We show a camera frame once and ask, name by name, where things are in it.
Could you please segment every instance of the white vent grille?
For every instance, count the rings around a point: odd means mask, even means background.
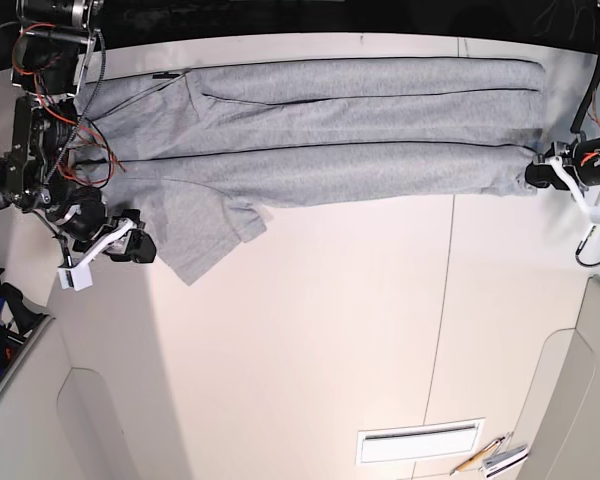
[[[484,419],[358,433],[356,464],[413,462],[474,452]]]

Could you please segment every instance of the black background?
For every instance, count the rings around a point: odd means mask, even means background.
[[[107,47],[299,32],[451,35],[594,52],[595,0],[106,0]],[[0,0],[0,23],[16,19]],[[0,70],[18,27],[0,30]]]

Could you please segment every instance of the pen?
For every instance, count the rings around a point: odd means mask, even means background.
[[[456,468],[454,468],[453,471],[449,475],[455,475],[458,472],[463,472],[464,470],[469,468],[471,465],[473,465],[475,462],[477,462],[478,460],[481,460],[482,458],[487,456],[489,453],[491,453],[493,451],[493,449],[499,447],[502,444],[502,442],[505,441],[506,438],[507,438],[506,436],[496,438],[493,442],[491,442],[489,445],[484,447],[482,450],[480,450],[478,453],[476,453],[469,460],[461,463]]]

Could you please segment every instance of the vent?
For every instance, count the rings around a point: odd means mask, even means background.
[[[475,451],[484,418],[464,422],[358,433],[356,464],[413,462]]]

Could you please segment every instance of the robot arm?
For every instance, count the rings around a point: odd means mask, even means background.
[[[87,109],[80,116],[74,107],[96,41],[103,43],[98,28],[102,4],[18,0],[22,30],[13,50],[12,81],[25,95],[16,101],[11,151],[0,158],[0,209],[14,205],[35,213],[54,232],[64,258],[61,284],[75,290],[91,285],[89,263],[97,254],[135,263],[151,263],[156,256],[140,212],[109,216],[101,192],[108,179],[78,178],[68,155],[78,133],[88,132],[90,141],[107,152],[109,178],[115,168],[106,139],[95,125],[86,124]],[[73,257],[69,239],[82,259]]]

